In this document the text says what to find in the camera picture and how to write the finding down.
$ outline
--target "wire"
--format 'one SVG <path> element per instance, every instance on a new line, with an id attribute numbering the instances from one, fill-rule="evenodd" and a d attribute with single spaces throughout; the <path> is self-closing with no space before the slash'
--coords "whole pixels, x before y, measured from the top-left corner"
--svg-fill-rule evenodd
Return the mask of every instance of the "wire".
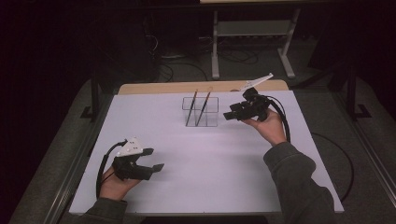
<path id="1" fill-rule="evenodd" d="M 274 101 L 268 100 L 268 96 L 260 95 L 260 94 L 254 94 L 254 96 L 262 98 L 264 101 L 270 103 L 270 105 L 274 107 L 277 114 L 282 119 L 283 127 L 285 127 L 286 140 L 288 140 L 288 142 L 291 142 L 290 127 L 289 127 L 288 120 L 286 118 L 285 108 L 283 107 L 283 105 L 275 97 L 272 97 L 272 96 L 270 96 L 270 98 L 275 99 L 279 103 L 280 107 Z"/>
<path id="2" fill-rule="evenodd" d="M 169 55 L 169 56 L 162 55 L 161 56 L 162 59 L 168 59 L 168 60 L 181 59 L 181 58 L 186 58 L 186 57 L 187 57 L 187 55 L 184 55 L 184 54 L 175 54 L 175 55 Z"/>
<path id="3" fill-rule="evenodd" d="M 275 101 L 277 101 L 277 103 L 280 105 L 280 107 L 282 108 L 283 114 L 286 116 L 286 111 L 285 108 L 283 107 L 283 105 L 280 103 L 280 101 L 278 101 L 275 97 L 273 96 L 266 96 L 267 98 L 273 99 Z"/>
<path id="4" fill-rule="evenodd" d="M 247 57 L 245 59 L 240 59 L 240 58 L 234 56 L 232 53 L 226 54 L 226 53 L 224 53 L 224 51 L 219 51 L 218 55 L 222 59 L 232 62 L 232 63 L 255 64 L 259 61 L 260 53 L 255 53 L 254 51 L 245 51 L 245 50 L 238 50 L 238 51 L 245 53 L 247 55 Z M 247 63 L 247 61 L 252 58 L 254 58 L 254 61 L 251 63 Z"/>
<path id="5" fill-rule="evenodd" d="M 113 173 L 111 173 L 110 175 L 106 176 L 106 178 L 102 180 L 102 184 L 103 184 L 109 177 L 111 177 L 112 175 L 114 175 L 114 173 L 115 173 L 115 172 L 113 172 Z"/>
<path id="6" fill-rule="evenodd" d="M 128 141 L 125 140 L 123 142 L 118 142 L 115 144 L 113 147 L 111 147 L 107 154 L 103 156 L 102 163 L 100 164 L 99 171 L 98 171 L 98 176 L 96 177 L 96 198 L 99 198 L 99 193 L 100 193 L 100 188 L 102 187 L 102 175 L 103 171 L 105 170 L 105 166 L 108 160 L 108 156 L 110 155 L 111 151 L 114 150 L 116 147 L 123 147 Z"/>
<path id="7" fill-rule="evenodd" d="M 166 73 L 165 71 L 163 71 L 163 70 L 160 68 L 160 72 L 162 72 L 162 73 L 164 73 L 165 75 L 168 75 L 168 76 L 169 76 L 169 77 L 166 77 L 167 79 L 165 80 L 165 82 L 169 82 L 169 81 L 173 80 L 174 70 L 173 70 L 170 66 L 168 66 L 168 65 L 166 65 L 166 64 L 160 64 L 160 66 L 167 67 L 167 68 L 170 70 L 170 73 Z"/>
<path id="8" fill-rule="evenodd" d="M 201 71 L 201 73 L 202 73 L 202 74 L 204 75 L 204 77 L 205 77 L 205 80 L 207 81 L 207 76 L 206 76 L 205 71 L 202 70 L 202 68 L 200 68 L 199 66 L 197 66 L 197 65 L 195 65 L 195 64 L 193 64 L 193 63 L 166 63 L 166 65 L 171 65 L 171 64 L 189 65 L 189 66 L 195 67 L 196 69 L 198 69 L 198 70 Z"/>
<path id="9" fill-rule="evenodd" d="M 152 51 L 149 51 L 149 53 L 150 53 L 151 55 L 154 55 L 155 49 L 157 49 L 158 44 L 159 44 L 158 39 L 157 39 L 157 37 L 155 37 L 154 35 L 146 35 L 146 37 L 151 37 L 151 38 L 154 38 L 154 40 L 155 40 L 155 46 L 154 46 L 154 48 L 152 49 Z"/>
<path id="10" fill-rule="evenodd" d="M 349 162 L 349 166 L 350 166 L 350 181 L 349 181 L 349 185 L 347 187 L 346 193 L 344 194 L 343 197 L 341 197 L 341 203 L 347 198 L 347 196 L 349 195 L 349 192 L 352 190 L 352 186 L 353 186 L 353 182 L 355 181 L 355 169 L 353 167 L 353 162 L 352 159 L 350 159 L 350 157 L 347 155 L 347 152 L 341 148 L 338 144 L 336 144 L 332 139 L 320 134 L 320 133 L 312 133 L 313 135 L 319 136 L 321 138 L 326 139 L 327 141 L 333 143 L 335 146 L 337 146 L 346 156 L 348 162 Z"/>

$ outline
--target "hand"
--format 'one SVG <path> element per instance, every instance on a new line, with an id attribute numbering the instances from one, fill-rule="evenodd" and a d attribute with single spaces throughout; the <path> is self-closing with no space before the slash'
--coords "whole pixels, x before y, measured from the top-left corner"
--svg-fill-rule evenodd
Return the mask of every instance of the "hand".
<path id="1" fill-rule="evenodd" d="M 99 197 L 115 201 L 121 201 L 128 191 L 141 181 L 136 179 L 120 180 L 114 175 L 114 168 L 112 166 L 103 174 L 102 179 L 104 181 L 100 189 Z"/>
<path id="2" fill-rule="evenodd" d="M 255 119 L 245 119 L 242 121 L 255 128 L 273 147 L 287 141 L 281 117 L 269 108 L 267 109 L 267 119 L 264 121 Z"/>

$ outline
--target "white paper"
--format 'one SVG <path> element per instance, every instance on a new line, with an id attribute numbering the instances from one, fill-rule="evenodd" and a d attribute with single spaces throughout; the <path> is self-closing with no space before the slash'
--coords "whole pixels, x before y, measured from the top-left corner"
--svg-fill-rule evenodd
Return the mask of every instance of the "white paper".
<path id="1" fill-rule="evenodd" d="M 314 180 L 327 187 L 334 210 L 344 211 L 292 91 L 262 91 L 286 110 L 291 142 L 317 164 Z M 263 155 L 271 147 L 253 128 L 225 120 L 230 105 L 245 99 L 242 92 L 212 92 L 219 97 L 218 127 L 186 127 L 183 97 L 191 93 L 117 95 L 71 205 L 85 213 L 96 201 L 95 181 L 103 156 L 116 143 L 136 136 L 142 147 L 154 148 L 137 164 L 164 163 L 150 181 L 142 181 L 125 197 L 127 213 L 142 216 L 253 214 L 279 212 L 276 187 Z M 120 148 L 114 149 L 110 166 Z"/>

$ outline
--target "gray sleeve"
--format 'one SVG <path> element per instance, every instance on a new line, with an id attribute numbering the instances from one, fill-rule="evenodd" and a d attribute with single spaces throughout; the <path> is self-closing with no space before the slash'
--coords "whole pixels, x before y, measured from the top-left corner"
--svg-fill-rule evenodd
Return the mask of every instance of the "gray sleeve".
<path id="1" fill-rule="evenodd" d="M 335 223 L 332 195 L 311 178 L 314 161 L 288 142 L 271 148 L 264 161 L 276 184 L 285 223 Z"/>
<path id="2" fill-rule="evenodd" d="M 127 202 L 118 202 L 106 198 L 99 198 L 84 215 L 77 217 L 74 223 L 84 224 L 121 224 Z"/>

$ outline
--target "metal frame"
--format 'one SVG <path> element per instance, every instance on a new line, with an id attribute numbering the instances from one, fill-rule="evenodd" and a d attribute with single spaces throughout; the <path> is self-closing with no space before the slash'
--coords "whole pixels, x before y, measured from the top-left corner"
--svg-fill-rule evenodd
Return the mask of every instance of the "metal frame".
<path id="1" fill-rule="evenodd" d="M 336 93 L 334 95 L 335 102 L 338 103 L 339 107 L 345 107 L 345 100 L 341 93 Z M 343 112 L 346 120 L 349 120 L 350 127 L 355 132 L 361 145 L 364 149 L 364 152 L 367 154 L 370 164 L 373 167 L 376 177 L 379 180 L 379 183 L 384 188 L 385 192 L 387 193 L 390 201 L 392 202 L 393 206 L 396 208 L 396 183 L 390 176 L 387 168 L 385 168 L 383 162 L 379 159 L 378 155 L 375 152 L 375 148 L 371 144 L 370 140 L 367 138 L 366 134 L 364 133 L 362 127 L 356 121 L 356 118 L 351 117 L 350 112 L 346 111 L 345 109 L 340 109 Z"/>
<path id="2" fill-rule="evenodd" d="M 260 31 L 260 32 L 255 32 L 253 33 L 237 33 L 235 32 L 234 34 L 227 34 L 227 36 L 234 36 L 234 35 L 285 35 L 286 36 L 286 42 L 283 45 L 282 48 L 279 48 L 278 54 L 280 61 L 283 64 L 283 67 L 285 68 L 286 75 L 288 78 L 295 78 L 293 69 L 291 68 L 287 53 L 289 50 L 290 42 L 292 40 L 294 30 L 297 24 L 298 17 L 300 15 L 300 8 L 294 9 L 293 16 L 291 20 L 289 21 L 289 27 L 286 32 L 282 31 Z M 226 34 L 223 34 L 219 31 L 219 20 L 218 20 L 218 12 L 214 12 L 214 19 L 213 19 L 213 50 L 212 50 L 212 78 L 215 80 L 219 79 L 219 59 L 218 59 L 218 36 L 226 36 Z"/>
<path id="3" fill-rule="evenodd" d="M 98 113 L 95 115 L 95 120 L 92 122 L 92 126 L 86 133 L 84 142 L 81 143 L 75 158 L 71 162 L 69 170 L 64 177 L 64 181 L 58 188 L 55 199 L 43 223 L 57 223 L 61 218 L 64 209 L 67 207 L 70 199 L 73 197 L 77 189 L 79 180 L 82 178 L 82 175 L 84 173 L 84 168 L 88 163 L 89 157 L 87 157 L 87 155 L 89 155 L 96 142 L 96 138 L 105 121 L 106 114 L 108 109 L 110 108 L 112 100 L 113 95 L 103 96 L 103 99 L 101 101 L 101 108 L 100 110 L 99 108 L 97 108 Z"/>

